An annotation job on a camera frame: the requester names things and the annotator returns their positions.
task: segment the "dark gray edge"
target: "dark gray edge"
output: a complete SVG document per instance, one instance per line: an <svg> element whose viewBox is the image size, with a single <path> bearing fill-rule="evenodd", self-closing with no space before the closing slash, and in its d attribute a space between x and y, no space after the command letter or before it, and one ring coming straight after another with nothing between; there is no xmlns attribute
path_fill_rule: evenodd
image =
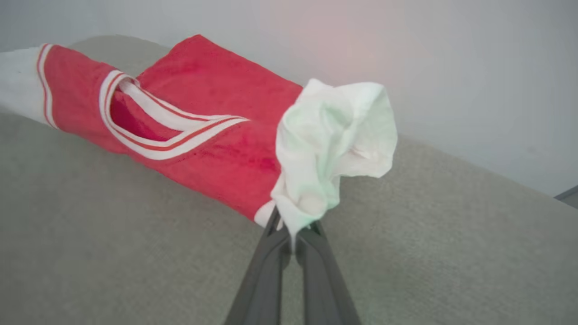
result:
<svg viewBox="0 0 578 325"><path fill-rule="evenodd" d="M557 200L564 200L565 198L569 197L570 195L574 194L578 192L578 185L576 185L575 187L572 187L571 189L569 189L568 191L558 194L556 195L554 198Z"/></svg>

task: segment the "gray wall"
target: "gray wall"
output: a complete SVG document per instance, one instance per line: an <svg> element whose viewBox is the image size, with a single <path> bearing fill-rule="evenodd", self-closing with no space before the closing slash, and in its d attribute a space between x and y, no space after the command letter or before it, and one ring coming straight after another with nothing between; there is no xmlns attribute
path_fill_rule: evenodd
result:
<svg viewBox="0 0 578 325"><path fill-rule="evenodd" d="M578 184L578 2L4 0L0 49L202 33L304 83L387 86L400 132L554 196Z"/></svg>

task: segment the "red and white garment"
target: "red and white garment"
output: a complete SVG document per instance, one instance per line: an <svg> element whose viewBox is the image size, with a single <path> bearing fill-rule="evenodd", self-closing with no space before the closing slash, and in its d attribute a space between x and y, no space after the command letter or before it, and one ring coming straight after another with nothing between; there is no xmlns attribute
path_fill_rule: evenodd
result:
<svg viewBox="0 0 578 325"><path fill-rule="evenodd" d="M0 106L127 154L261 225L281 175L277 126L302 90L200 35L136 78L57 45L0 54Z"/></svg>

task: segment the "white cloth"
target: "white cloth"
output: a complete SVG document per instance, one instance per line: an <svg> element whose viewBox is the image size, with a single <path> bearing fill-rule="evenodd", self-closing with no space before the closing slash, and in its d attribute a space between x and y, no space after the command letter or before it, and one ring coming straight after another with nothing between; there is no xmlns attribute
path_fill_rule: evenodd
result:
<svg viewBox="0 0 578 325"><path fill-rule="evenodd" d="M396 144L382 85L310 80L277 129L281 175L271 197L291 236L339 204L341 176L387 173Z"/></svg>

